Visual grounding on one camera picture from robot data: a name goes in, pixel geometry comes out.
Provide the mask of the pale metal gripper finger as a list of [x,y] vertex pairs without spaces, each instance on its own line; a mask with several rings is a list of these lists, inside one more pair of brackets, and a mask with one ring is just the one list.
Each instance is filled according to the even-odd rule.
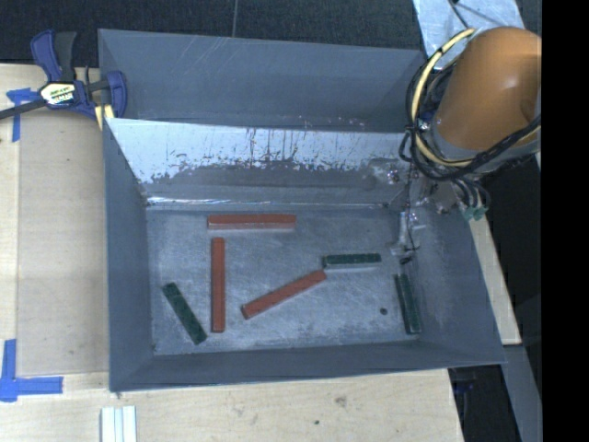
[[417,243],[419,226],[414,213],[401,211],[398,214],[398,243]]
[[392,257],[395,258],[400,265],[410,263],[416,254],[416,249],[414,247],[400,242],[394,243],[389,249]]

